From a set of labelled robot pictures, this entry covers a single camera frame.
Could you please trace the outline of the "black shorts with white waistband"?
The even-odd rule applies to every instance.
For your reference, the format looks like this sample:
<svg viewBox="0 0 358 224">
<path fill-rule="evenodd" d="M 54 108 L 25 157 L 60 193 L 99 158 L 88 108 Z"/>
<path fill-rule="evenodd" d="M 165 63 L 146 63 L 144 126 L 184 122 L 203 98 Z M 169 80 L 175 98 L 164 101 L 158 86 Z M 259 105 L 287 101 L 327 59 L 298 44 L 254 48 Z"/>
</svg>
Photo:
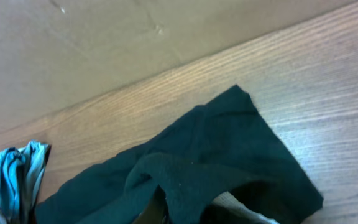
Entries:
<svg viewBox="0 0 358 224">
<path fill-rule="evenodd" d="M 131 223 L 161 191 L 171 223 L 201 223 L 230 192 L 279 223 L 301 223 L 323 196 L 233 86 L 196 106 L 151 140 L 95 164 L 35 209 L 38 223 Z"/>
</svg>

